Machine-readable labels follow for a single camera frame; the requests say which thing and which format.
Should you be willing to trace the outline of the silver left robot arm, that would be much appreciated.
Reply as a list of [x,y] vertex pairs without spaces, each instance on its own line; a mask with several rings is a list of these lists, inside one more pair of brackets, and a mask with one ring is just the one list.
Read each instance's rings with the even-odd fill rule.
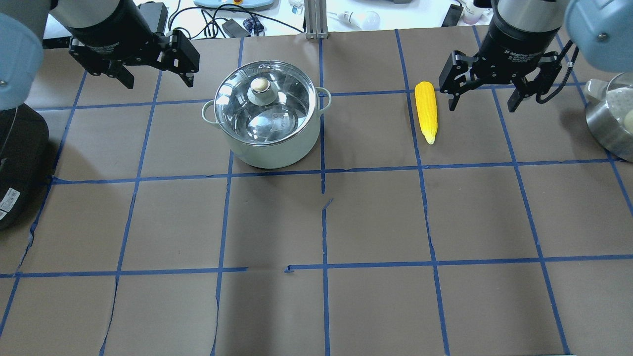
[[44,59],[45,27],[52,16],[69,33],[68,51],[91,75],[134,87],[128,67],[177,74],[191,88],[200,54],[181,30],[166,30],[167,7],[132,0],[3,0],[1,2],[2,110],[29,97]]

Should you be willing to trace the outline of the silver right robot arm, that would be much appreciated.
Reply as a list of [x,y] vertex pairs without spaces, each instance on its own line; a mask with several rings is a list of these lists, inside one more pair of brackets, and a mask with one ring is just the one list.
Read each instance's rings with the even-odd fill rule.
[[476,0],[493,16],[478,52],[453,51],[439,76],[453,111],[462,94],[489,84],[513,84],[513,112],[526,98],[547,103],[563,59],[574,46],[594,68],[632,70],[630,0]]

